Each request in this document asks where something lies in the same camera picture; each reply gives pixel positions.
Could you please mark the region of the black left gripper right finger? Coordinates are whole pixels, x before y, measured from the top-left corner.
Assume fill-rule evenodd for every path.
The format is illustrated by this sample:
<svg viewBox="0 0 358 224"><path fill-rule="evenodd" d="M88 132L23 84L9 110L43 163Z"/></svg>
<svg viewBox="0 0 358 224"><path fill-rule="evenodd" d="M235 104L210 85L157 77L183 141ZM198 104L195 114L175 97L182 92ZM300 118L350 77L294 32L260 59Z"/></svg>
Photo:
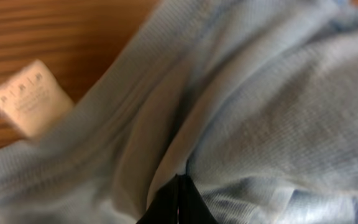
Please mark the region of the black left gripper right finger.
<svg viewBox="0 0 358 224"><path fill-rule="evenodd" d="M178 180L178 223L218 224L187 175L179 176Z"/></svg>

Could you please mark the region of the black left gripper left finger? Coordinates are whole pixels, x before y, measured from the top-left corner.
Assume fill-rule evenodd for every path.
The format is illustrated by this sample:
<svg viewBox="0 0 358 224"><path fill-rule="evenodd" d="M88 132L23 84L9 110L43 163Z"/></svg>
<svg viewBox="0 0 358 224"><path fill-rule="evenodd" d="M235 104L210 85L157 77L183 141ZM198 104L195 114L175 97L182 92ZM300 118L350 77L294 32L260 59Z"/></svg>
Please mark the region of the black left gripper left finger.
<svg viewBox="0 0 358 224"><path fill-rule="evenodd" d="M178 223L178 176L165 184L155 195L146 213L137 224Z"/></svg>

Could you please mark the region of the light blue printed t-shirt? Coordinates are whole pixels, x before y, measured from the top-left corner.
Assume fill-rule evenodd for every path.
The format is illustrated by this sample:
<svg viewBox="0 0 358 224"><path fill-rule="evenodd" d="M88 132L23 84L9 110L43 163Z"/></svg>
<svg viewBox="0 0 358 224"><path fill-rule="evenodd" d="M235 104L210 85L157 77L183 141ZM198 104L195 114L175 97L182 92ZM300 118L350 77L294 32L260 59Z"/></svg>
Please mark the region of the light blue printed t-shirt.
<svg viewBox="0 0 358 224"><path fill-rule="evenodd" d="M0 223L137 223L187 175L218 223L358 223L358 5L164 1L75 106L35 62Z"/></svg>

